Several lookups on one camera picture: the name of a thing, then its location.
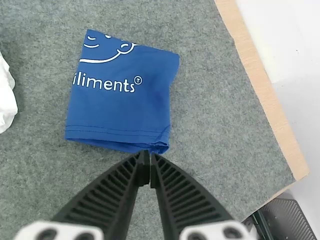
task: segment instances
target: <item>gray felt mat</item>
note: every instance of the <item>gray felt mat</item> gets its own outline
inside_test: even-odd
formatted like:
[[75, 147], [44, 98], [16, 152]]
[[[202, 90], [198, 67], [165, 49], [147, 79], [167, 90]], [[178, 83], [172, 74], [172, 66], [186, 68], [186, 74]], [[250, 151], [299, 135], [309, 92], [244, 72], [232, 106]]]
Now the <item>gray felt mat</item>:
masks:
[[[16, 80], [19, 108], [0, 135], [1, 240], [49, 219], [128, 155], [64, 140], [89, 28], [180, 55], [165, 157], [236, 219], [294, 181], [213, 0], [1, 0], [0, 49]], [[138, 192], [127, 239], [163, 239], [156, 194], [148, 187]]]

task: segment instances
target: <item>folded blue cloth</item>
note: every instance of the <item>folded blue cloth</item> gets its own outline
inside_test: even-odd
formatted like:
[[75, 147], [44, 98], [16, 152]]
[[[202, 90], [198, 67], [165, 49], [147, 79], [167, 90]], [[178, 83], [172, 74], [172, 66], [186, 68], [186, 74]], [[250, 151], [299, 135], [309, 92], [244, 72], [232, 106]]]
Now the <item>folded blue cloth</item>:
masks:
[[129, 153], [169, 148], [169, 86], [179, 55], [86, 32], [65, 138]]

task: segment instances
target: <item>screw hole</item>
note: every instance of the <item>screw hole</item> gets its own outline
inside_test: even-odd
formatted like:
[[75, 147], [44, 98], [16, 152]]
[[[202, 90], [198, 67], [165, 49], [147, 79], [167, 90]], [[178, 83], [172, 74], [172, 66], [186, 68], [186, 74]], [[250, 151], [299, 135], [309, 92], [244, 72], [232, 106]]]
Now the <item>screw hole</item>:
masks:
[[223, 233], [227, 239], [241, 239], [242, 234], [234, 227], [227, 227], [223, 230]]
[[36, 240], [54, 240], [56, 235], [57, 231], [52, 228], [49, 228], [40, 232]]
[[207, 238], [199, 232], [192, 232], [188, 235], [187, 240], [207, 240]]
[[94, 236], [90, 233], [82, 233], [75, 240], [94, 240]]

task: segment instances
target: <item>white cloth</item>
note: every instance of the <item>white cloth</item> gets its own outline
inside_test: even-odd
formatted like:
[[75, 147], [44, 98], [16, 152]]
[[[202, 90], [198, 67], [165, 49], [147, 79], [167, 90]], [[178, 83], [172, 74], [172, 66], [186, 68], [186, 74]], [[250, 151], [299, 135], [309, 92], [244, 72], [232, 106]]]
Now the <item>white cloth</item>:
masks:
[[18, 113], [14, 92], [15, 80], [0, 52], [0, 134], [7, 130]]

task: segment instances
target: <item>white cartoon cloud graphic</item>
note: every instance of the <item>white cartoon cloud graphic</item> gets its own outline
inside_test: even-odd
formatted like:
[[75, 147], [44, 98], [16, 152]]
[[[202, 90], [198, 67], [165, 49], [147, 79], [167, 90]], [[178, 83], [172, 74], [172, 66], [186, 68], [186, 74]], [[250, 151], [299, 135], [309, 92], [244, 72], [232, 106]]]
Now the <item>white cartoon cloud graphic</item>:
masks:
[[[109, 35], [104, 35], [107, 39], [110, 39], [111, 36]], [[87, 36], [87, 39], [88, 40], [91, 40], [91, 41], [94, 41], [96, 40], [95, 37], [91, 37], [91, 36]], [[86, 48], [89, 48], [89, 49], [94, 49], [94, 48], [97, 48], [99, 47], [99, 44], [95, 44], [95, 45], [88, 45], [88, 44], [83, 44]], [[129, 44], [128, 43], [123, 43], [121, 44], [120, 46], [120, 49], [117, 48], [116, 51], [117, 51], [117, 54], [112, 56], [112, 57], [109, 57], [107, 59], [102, 59], [102, 60], [97, 60], [97, 59], [86, 59], [86, 58], [81, 58], [79, 60], [79, 62], [81, 63], [89, 63], [89, 64], [102, 64], [102, 63], [107, 63], [107, 62], [110, 62], [112, 60], [115, 60], [117, 57], [119, 57], [120, 55], [126, 55], [126, 54], [129, 54], [132, 52], [132, 50], [135, 48], [135, 46], [139, 46], [139, 44], [135, 44], [135, 43], [131, 43], [131, 47], [128, 51], [121, 51], [120, 49], [124, 48], [124, 47], [129, 47]]]

